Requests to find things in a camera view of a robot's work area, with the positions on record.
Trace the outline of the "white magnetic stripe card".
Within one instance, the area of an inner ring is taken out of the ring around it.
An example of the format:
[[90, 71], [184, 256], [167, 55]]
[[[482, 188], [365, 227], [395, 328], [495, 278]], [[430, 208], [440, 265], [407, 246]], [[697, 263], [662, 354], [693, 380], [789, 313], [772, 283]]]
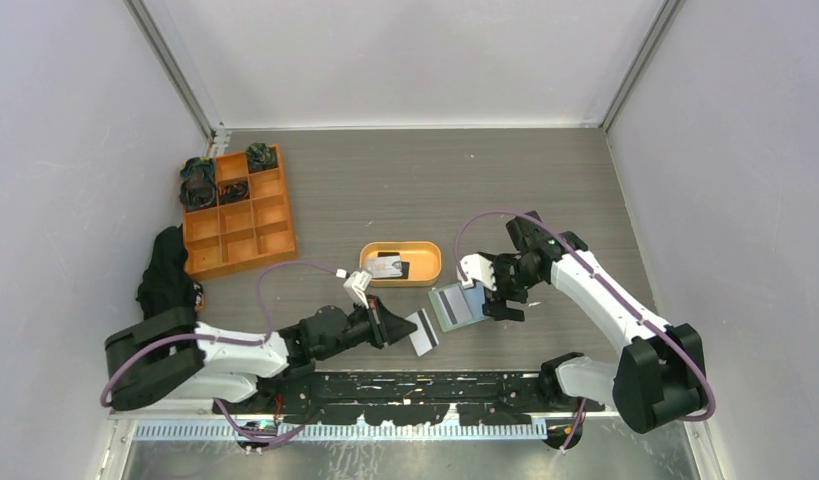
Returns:
[[425, 309], [420, 309], [406, 317], [416, 330], [409, 335], [413, 349], [418, 357], [431, 352], [440, 345], [435, 329]]

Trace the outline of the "green card holder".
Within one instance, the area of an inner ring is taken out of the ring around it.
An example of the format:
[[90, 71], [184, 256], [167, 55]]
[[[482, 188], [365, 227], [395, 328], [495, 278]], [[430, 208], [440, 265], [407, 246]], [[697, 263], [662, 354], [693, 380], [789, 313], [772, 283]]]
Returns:
[[481, 285], [465, 288], [461, 283], [455, 283], [431, 289], [428, 297], [444, 332], [489, 319], [483, 312], [485, 294]]

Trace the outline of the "silver credit card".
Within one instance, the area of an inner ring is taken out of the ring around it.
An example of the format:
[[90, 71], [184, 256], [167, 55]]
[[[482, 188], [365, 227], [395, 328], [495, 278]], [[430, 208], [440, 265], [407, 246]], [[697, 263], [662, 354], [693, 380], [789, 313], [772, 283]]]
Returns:
[[436, 295], [446, 325], [455, 328], [471, 319], [471, 311], [460, 284], [438, 289]]

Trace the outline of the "orange oval tray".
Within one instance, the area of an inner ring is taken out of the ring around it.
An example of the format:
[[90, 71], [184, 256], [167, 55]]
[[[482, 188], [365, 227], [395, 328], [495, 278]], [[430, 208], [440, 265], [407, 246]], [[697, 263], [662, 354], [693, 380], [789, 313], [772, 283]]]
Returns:
[[362, 248], [359, 266], [372, 274], [373, 287], [427, 287], [438, 280], [442, 255], [429, 241], [378, 241]]

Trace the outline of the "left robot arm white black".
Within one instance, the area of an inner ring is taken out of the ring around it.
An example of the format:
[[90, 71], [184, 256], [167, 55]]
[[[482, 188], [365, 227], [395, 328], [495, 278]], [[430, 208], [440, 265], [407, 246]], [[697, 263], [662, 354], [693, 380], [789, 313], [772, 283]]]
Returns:
[[262, 413], [277, 397], [272, 380], [308, 374], [317, 362], [362, 344], [384, 349], [417, 329], [375, 295], [349, 313], [324, 306], [270, 334], [213, 327], [176, 307], [105, 340], [109, 379], [100, 403], [133, 411], [161, 400], [218, 399]]

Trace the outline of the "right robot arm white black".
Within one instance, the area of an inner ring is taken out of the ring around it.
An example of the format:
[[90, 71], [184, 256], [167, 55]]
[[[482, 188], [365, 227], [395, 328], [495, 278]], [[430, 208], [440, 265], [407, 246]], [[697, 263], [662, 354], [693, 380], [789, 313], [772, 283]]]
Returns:
[[673, 325], [626, 291], [571, 231], [556, 232], [535, 211], [507, 211], [511, 253], [457, 254], [457, 275], [479, 286], [483, 309], [494, 320], [522, 321], [514, 308], [545, 283], [567, 296], [616, 352], [612, 363], [571, 352], [540, 367], [543, 403], [562, 411], [576, 403], [572, 427], [593, 401], [618, 412], [637, 433], [674, 421], [703, 422], [716, 412], [707, 379], [703, 341], [688, 323]]

